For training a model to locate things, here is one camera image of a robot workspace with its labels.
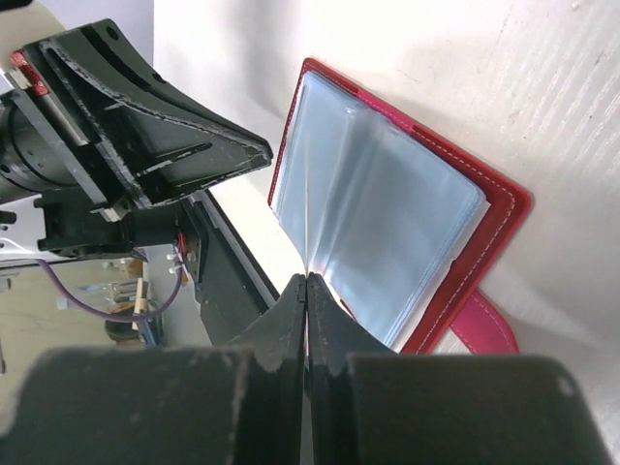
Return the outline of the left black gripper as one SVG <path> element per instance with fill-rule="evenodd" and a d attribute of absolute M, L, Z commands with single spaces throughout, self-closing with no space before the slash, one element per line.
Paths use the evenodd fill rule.
<path fill-rule="evenodd" d="M 174 240 L 175 202 L 270 165 L 268 142 L 165 81 L 104 19 L 13 52 L 1 95 L 1 202 L 40 260 L 134 257 Z"/>

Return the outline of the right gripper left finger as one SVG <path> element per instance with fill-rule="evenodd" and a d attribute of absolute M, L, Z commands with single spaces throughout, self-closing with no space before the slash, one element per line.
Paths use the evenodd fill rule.
<path fill-rule="evenodd" d="M 5 464 L 296 464 L 306 281 L 222 347 L 54 350 L 20 390 Z"/>

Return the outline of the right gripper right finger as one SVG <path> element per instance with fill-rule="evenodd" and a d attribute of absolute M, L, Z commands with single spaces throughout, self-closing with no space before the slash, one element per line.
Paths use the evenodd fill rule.
<path fill-rule="evenodd" d="M 608 464 L 570 372 L 540 356 L 403 356 L 307 278 L 318 464 Z"/>

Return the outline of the red leather card holder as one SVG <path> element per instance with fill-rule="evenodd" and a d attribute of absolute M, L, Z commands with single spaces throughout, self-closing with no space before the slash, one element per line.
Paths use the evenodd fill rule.
<path fill-rule="evenodd" d="M 271 209 L 276 177 L 282 163 L 287 128 L 293 116 L 295 95 L 302 77 L 308 72 L 320 74 L 347 94 L 383 114 L 407 135 L 472 180 L 482 189 L 488 201 L 489 207 L 471 239 L 453 262 L 444 282 L 432 297 L 428 308 L 411 336 L 405 341 L 402 349 L 396 351 L 409 354 L 428 353 L 466 305 L 486 271 L 503 252 L 507 243 L 527 217 L 532 203 L 531 196 L 517 183 L 422 125 L 411 116 L 337 73 L 326 64 L 308 58 L 303 62 L 299 72 L 275 163 L 267 198 Z"/>

